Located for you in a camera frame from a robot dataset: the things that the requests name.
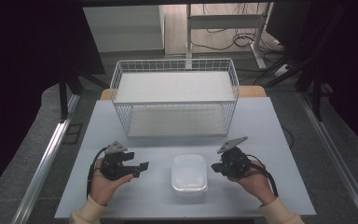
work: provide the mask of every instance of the clear plastic container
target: clear plastic container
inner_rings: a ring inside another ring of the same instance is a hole
[[[179,196],[200,196],[208,189],[205,159],[182,154],[172,160],[172,187]]]

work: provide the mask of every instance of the hand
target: hand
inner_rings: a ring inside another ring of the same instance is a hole
[[[263,167],[259,161],[253,164]],[[228,180],[240,184],[248,193],[255,196],[263,205],[268,205],[276,200],[275,195],[269,187],[269,180],[260,171],[251,168],[243,178],[228,177]]]
[[[91,181],[91,191],[89,196],[99,205],[106,206],[112,199],[116,189],[121,185],[130,182],[133,179],[133,175],[125,175],[118,180],[111,181],[106,179],[101,174],[100,168],[103,163],[103,158],[98,159],[95,162],[95,170]]]

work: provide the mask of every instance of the white wall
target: white wall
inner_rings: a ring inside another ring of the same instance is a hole
[[[99,52],[163,49],[159,6],[83,10]]]

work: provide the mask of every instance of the white wire basket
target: white wire basket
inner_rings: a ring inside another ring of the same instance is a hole
[[[110,91],[128,137],[224,136],[237,104],[231,59],[119,61]]]

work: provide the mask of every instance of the sleeve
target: sleeve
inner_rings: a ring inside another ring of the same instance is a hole
[[[71,213],[70,224],[97,224],[106,207],[94,202],[89,196],[82,208]]]
[[[268,224],[304,224],[300,215],[287,210],[279,198],[269,205],[261,206],[260,211]]]

